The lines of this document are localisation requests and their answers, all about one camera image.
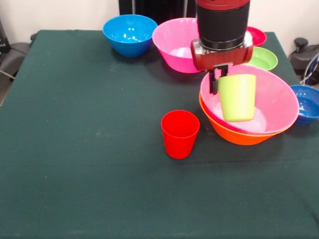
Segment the plastic bowl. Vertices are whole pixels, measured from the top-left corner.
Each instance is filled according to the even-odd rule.
[[[247,30],[253,37],[254,46],[262,46],[267,41],[267,35],[263,31],[251,26],[249,26]]]
[[[266,71],[271,71],[278,65],[278,58],[270,50],[254,46],[253,56],[246,64],[262,68]]]
[[[200,94],[199,94],[199,103],[200,103],[200,106],[201,106],[202,110],[204,111],[205,115],[208,117],[211,125],[215,129],[215,131],[223,139],[227,140],[228,142],[238,144],[238,145],[254,145],[254,144],[261,143],[261,142],[281,133],[281,132],[277,132],[277,133],[273,133],[273,134],[269,134],[269,135],[251,135],[251,134],[244,134],[244,133],[239,133],[239,132],[233,131],[233,130],[226,128],[226,127],[222,126],[221,124],[217,123],[210,116],[209,111],[208,111],[207,107],[205,106],[205,103],[204,103]]]
[[[299,101],[299,116],[296,124],[310,124],[319,119],[319,91],[309,86],[291,86]]]
[[[199,72],[194,66],[190,44],[198,39],[196,18],[176,18],[160,24],[153,32],[153,42],[165,62],[182,73]]]
[[[103,33],[118,53],[137,57],[149,49],[156,27],[157,23],[149,17],[128,14],[108,20],[103,27]]]
[[[255,115],[251,121],[226,122],[223,119],[219,94],[209,93],[209,75],[201,82],[200,93],[215,122],[233,131],[253,135],[282,132],[291,127],[299,114],[298,99],[291,87],[275,74],[248,66],[230,66],[228,75],[252,74],[257,77]]]

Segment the blue bowl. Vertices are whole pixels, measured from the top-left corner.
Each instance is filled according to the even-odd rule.
[[[111,46],[123,56],[137,57],[152,44],[157,23],[142,15],[120,15],[108,20],[103,33]]]
[[[309,86],[291,86],[299,101],[296,124],[305,125],[319,119],[319,91]]]

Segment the table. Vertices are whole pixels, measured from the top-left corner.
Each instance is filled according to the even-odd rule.
[[[274,73],[298,82],[276,36]],[[40,31],[0,110],[0,237],[319,237],[319,124],[226,142],[198,103],[203,74],[153,47],[128,59],[100,31]],[[194,112],[191,156],[164,152],[161,117]]]

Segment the green bowl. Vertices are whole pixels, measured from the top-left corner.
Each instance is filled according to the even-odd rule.
[[[247,65],[271,71],[278,65],[278,58],[270,50],[254,46],[253,56]]]

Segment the pink bowl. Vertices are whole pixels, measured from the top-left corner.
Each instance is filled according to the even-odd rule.
[[[237,65],[230,66],[228,75],[252,74],[257,76],[255,116],[251,121],[226,122],[223,119],[219,94],[209,93],[209,75],[201,82],[200,93],[208,114],[222,126],[245,134],[273,134],[288,129],[299,114],[299,103],[291,87],[275,74],[263,69]]]
[[[196,18],[176,18],[159,25],[153,32],[153,43],[166,63],[182,73],[199,72],[190,51],[192,40],[198,39]]]
[[[254,46],[262,46],[267,41],[267,35],[263,31],[251,26],[249,26],[247,30],[253,37]]]

